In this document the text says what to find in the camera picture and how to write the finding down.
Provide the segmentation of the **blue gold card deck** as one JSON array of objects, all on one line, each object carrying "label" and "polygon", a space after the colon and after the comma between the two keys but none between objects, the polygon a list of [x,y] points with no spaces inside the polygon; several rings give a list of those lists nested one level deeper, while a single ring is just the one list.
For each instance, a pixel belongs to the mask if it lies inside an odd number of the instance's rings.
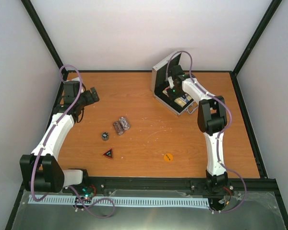
[{"label": "blue gold card deck", "polygon": [[192,99],[191,96],[188,94],[184,94],[183,96],[176,98],[174,102],[178,104],[180,107],[184,107],[188,102],[190,102]]}]

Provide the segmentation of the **small dark chip stack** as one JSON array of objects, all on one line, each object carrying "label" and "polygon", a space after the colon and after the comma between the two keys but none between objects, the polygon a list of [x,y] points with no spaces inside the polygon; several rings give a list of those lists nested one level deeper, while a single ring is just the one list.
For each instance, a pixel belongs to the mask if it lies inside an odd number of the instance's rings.
[{"label": "small dark chip stack", "polygon": [[107,141],[109,139],[109,133],[108,132],[103,132],[101,134],[101,138],[103,141]]}]

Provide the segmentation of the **black red triangle button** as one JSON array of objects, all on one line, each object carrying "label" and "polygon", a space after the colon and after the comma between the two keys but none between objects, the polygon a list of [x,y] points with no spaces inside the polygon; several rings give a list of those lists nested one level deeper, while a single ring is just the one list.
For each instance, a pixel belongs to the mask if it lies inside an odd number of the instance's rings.
[{"label": "black red triangle button", "polygon": [[108,151],[104,152],[102,154],[103,157],[107,158],[107,159],[113,159],[113,149],[109,149]]}]

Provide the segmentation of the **orange round button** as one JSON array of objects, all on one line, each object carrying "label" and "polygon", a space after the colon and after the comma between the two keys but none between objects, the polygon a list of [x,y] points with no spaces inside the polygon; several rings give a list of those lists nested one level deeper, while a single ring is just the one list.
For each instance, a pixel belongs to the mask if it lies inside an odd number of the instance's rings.
[{"label": "orange round button", "polygon": [[173,161],[173,155],[171,153],[166,153],[163,155],[163,159],[166,162],[172,162]]}]

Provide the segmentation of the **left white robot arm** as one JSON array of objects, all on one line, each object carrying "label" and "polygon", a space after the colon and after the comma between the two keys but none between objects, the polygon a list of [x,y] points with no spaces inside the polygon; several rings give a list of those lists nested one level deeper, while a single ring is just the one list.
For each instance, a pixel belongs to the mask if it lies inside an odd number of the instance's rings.
[{"label": "left white robot arm", "polygon": [[73,185],[80,193],[90,188],[85,169],[63,170],[58,163],[60,149],[73,126],[80,123],[86,106],[99,101],[95,88],[86,89],[80,78],[68,80],[63,96],[53,110],[52,119],[43,138],[29,155],[20,158],[24,187],[27,191],[57,193]]}]

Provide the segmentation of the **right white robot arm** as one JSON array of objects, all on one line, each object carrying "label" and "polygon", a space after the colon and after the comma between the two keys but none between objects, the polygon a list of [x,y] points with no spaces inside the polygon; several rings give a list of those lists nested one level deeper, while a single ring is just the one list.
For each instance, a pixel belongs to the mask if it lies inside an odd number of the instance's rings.
[{"label": "right white robot arm", "polygon": [[198,105],[197,125],[204,134],[208,158],[205,187],[208,193],[216,194],[228,184],[223,136],[230,112],[227,112],[225,100],[210,93],[191,73],[184,73],[180,65],[167,68],[166,80],[169,82],[167,94],[171,100],[187,94]]}]

